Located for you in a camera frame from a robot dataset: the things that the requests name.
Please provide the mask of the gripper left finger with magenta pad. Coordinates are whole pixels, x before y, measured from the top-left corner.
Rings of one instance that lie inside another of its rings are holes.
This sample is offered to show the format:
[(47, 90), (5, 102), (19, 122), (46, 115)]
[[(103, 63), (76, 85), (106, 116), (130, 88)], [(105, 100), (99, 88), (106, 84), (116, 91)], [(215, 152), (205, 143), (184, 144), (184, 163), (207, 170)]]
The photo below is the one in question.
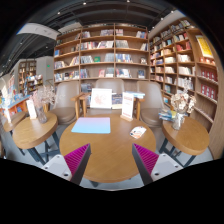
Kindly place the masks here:
[(42, 169), (79, 185), (91, 155), (90, 144), (83, 145), (65, 156), (55, 155)]

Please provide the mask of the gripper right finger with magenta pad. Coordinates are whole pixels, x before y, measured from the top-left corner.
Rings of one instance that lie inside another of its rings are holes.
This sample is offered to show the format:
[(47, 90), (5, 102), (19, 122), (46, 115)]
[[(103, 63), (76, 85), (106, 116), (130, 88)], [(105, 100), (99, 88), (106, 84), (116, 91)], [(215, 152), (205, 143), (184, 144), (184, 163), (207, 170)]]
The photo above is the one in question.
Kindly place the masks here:
[(158, 155), (135, 143), (132, 144), (132, 155), (144, 185), (182, 169), (182, 166), (167, 154)]

